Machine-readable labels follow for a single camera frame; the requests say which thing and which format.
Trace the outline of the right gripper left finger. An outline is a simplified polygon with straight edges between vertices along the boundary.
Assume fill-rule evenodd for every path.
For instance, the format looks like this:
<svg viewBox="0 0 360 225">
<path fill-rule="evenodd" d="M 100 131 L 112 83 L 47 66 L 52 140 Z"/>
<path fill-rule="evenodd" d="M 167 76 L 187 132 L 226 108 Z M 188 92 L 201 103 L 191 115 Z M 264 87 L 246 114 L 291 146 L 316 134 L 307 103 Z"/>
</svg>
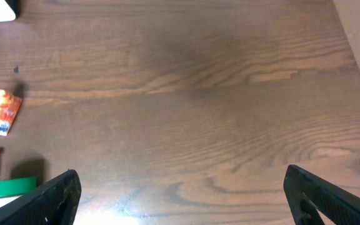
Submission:
<svg viewBox="0 0 360 225">
<path fill-rule="evenodd" d="M 75 170 L 67 170 L 0 207 L 0 225 L 72 225 L 80 197 L 79 176 Z"/>
</svg>

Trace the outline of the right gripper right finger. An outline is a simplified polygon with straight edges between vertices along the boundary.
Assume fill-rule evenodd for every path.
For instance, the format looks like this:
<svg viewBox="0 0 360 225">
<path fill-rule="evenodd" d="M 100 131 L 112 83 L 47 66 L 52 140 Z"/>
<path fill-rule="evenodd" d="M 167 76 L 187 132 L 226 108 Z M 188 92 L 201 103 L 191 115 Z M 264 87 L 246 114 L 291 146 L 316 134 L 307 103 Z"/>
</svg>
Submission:
<svg viewBox="0 0 360 225">
<path fill-rule="evenodd" d="M 296 224 L 360 224 L 360 198 L 297 165 L 287 167 L 283 188 Z"/>
</svg>

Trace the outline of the green lid jar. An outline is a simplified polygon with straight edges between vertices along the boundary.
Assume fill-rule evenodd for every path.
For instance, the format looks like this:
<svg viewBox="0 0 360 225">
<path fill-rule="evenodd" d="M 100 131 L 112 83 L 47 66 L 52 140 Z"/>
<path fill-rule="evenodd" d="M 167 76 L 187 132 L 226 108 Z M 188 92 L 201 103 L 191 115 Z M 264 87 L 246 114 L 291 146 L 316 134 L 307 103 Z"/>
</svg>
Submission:
<svg viewBox="0 0 360 225">
<path fill-rule="evenodd" d="M 35 177 L 24 177 L 0 181 L 0 208 L 35 190 L 37 179 Z"/>
</svg>

